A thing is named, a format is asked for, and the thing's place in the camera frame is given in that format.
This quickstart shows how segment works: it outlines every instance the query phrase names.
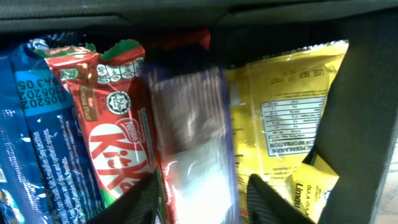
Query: snack packet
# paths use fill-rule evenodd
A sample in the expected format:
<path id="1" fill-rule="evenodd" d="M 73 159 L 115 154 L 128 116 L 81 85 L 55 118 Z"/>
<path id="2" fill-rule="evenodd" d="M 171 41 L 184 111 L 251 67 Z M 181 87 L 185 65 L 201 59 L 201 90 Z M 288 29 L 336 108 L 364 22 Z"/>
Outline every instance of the snack packet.
<path id="1" fill-rule="evenodd" d="M 225 71 L 244 223 L 251 174 L 291 198 L 285 180 L 312 149 L 347 48 L 346 41 L 315 45 Z"/>
<path id="2" fill-rule="evenodd" d="M 149 92 L 137 78 L 145 51 L 122 40 L 103 55 L 93 45 L 37 53 L 72 94 L 108 207 L 157 166 Z"/>
<path id="3" fill-rule="evenodd" d="M 53 223 L 47 194 L 12 74 L 0 54 L 0 210 L 7 224 Z"/>
<path id="4" fill-rule="evenodd" d="M 86 223 L 103 210 L 103 204 L 72 96 L 26 44 L 11 52 L 11 63 L 50 207 L 57 211 L 54 221 Z"/>
<path id="5" fill-rule="evenodd" d="M 319 155 L 314 156 L 312 165 L 301 163 L 294 169 L 286 179 L 286 186 L 290 192 L 288 201 L 311 221 L 318 223 L 338 175 Z"/>
<path id="6" fill-rule="evenodd" d="M 155 67 L 148 81 L 170 222 L 238 223 L 223 75 L 212 68 L 165 79 L 167 72 Z"/>

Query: yellow packet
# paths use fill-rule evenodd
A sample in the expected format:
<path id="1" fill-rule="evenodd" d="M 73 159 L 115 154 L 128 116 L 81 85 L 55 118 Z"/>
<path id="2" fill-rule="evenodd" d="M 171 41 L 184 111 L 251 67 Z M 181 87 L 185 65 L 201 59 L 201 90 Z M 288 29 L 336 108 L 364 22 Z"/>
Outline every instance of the yellow packet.
<path id="1" fill-rule="evenodd" d="M 318 223 L 337 180 L 338 175 L 320 156 L 312 166 L 301 164 L 286 180 L 292 205 Z"/>
<path id="2" fill-rule="evenodd" d="M 286 199 L 285 181 L 310 152 L 347 41 L 306 47 L 226 70 L 238 175 L 246 199 L 258 174 Z M 241 200 L 241 218 L 248 220 Z"/>

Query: red candy bar wrapper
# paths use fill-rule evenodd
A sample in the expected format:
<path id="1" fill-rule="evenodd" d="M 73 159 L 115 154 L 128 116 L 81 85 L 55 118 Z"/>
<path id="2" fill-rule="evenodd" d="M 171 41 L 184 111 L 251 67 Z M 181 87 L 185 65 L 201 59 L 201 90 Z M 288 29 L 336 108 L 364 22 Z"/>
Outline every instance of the red candy bar wrapper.
<path id="1" fill-rule="evenodd" d="M 149 91 L 138 78 L 145 50 L 122 40 L 38 51 L 69 91 L 106 207 L 159 166 Z"/>

